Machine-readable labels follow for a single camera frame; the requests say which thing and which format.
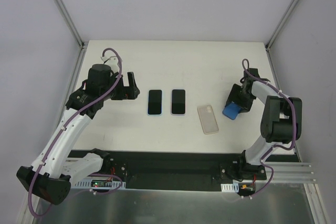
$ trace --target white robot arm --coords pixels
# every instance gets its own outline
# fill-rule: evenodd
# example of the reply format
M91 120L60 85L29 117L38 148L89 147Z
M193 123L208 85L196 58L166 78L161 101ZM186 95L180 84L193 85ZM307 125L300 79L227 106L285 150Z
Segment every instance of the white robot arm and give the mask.
M113 51L116 56L105 57L108 50ZM140 94L133 72L127 73L128 87L124 86L122 75L115 72L119 68L121 72L121 59L115 50L105 49L101 59L104 64L93 65L88 79L70 95L64 116L41 154L30 167L19 168L16 176L30 196L34 194L58 205L67 197L71 185L92 173L110 172L109 154L98 149L91 150L73 164L65 165L78 137L103 107L104 101L134 100Z
M226 168L226 175L235 180L251 178L264 171L265 161L276 148L291 150L301 135L302 101L289 97L261 79L258 69L244 67L241 86L234 84L226 101L223 114L234 120L239 113L249 112L258 98L264 105L261 119L261 136L243 151L236 164Z

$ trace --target smartphone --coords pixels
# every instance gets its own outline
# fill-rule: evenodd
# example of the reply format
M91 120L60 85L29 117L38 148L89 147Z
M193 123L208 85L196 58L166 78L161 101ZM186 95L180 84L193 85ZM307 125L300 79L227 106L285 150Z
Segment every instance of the smartphone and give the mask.
M161 115L162 90L150 90L148 92L148 115Z
M184 115L185 114L185 90L173 89L172 91L172 114Z

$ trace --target purple cable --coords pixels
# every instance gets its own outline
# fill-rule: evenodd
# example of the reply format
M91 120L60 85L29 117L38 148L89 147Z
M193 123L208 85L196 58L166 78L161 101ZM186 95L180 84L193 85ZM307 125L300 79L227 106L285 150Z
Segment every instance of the purple cable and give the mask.
M244 72L250 76L252 79L256 80L256 81L259 81L267 86L269 86L270 88L272 88L275 92L277 92L281 97L283 97L285 99L286 102L288 102L289 106L290 106L290 109L291 109L291 112L292 112L292 123L293 123L293 135L292 135L292 143L290 145L290 147L284 147L282 145L279 145L279 144L275 144L274 146L272 146L261 158L260 158L260 163L264 166L264 167L267 167L271 170L271 176L269 177L269 180L266 182L266 184L257 192L254 193L254 195L260 193L262 190L264 190L272 181L273 179L273 176L274 176L274 169L269 166L269 165L266 165L264 163L264 159L268 156L268 154L270 154L272 152L272 150L275 148L275 147L280 147L282 149L285 149L287 151L290 151L291 149L294 148L295 146L295 141L296 141L296 132L297 132L297 128L296 128L296 114L295 114L295 108L294 108L294 104L282 93L282 91L278 90L276 87L274 87L273 85L271 85L270 83L266 82L266 81L263 81L255 76L253 76L252 74L249 73L248 69L250 67L250 63L248 61L248 59L244 59L241 63L243 65L243 69L244 69Z
M94 105L95 103L101 101L102 99L104 99L118 84L120 78L121 78L121 73L122 73L122 63L121 63L121 58L119 56L119 54L117 53L117 51L115 51L113 48L106 48L104 49L103 53L102 53L102 56L104 57L105 56L105 53L107 51L112 51L115 53L115 56L117 57L118 59L118 65L119 65L119 73L117 75L117 79L116 81L114 82L114 84L112 85L112 87L106 91L102 96L98 97L97 99L95 99L94 101L90 102L89 104L87 104L86 106L84 106L83 108L81 108L80 110L78 110L76 113L74 113L66 122L65 124L63 125L64 128L66 128L68 126L68 124L78 115L80 114L81 112L83 112L84 110L86 110L87 108L91 107L92 105ZM59 130L58 134L56 135L56 137L54 138L54 140L52 141L52 143L50 144L48 150L46 151L46 154L43 156L42 158L42 162L44 163L47 158L48 158L48 155L50 154L52 148L55 146L57 140L59 139L59 137L62 135L63 133L63 130ZM40 173L41 169L42 169L43 165L39 165L36 169L36 172L33 176L33 179L30 183L30 186L29 186L29 190L28 190L28 208L29 208L29 211L31 213L31 215L33 215L35 218L40 218L42 216L44 216L51 208L51 204L50 206L48 207L47 211L45 213L43 213L42 215L39 215L37 214L35 211L34 211L34 208L33 208L33 204L32 204L32 194L33 194L33 187L34 187L34 184L36 182L36 179L37 179L37 176L38 174Z

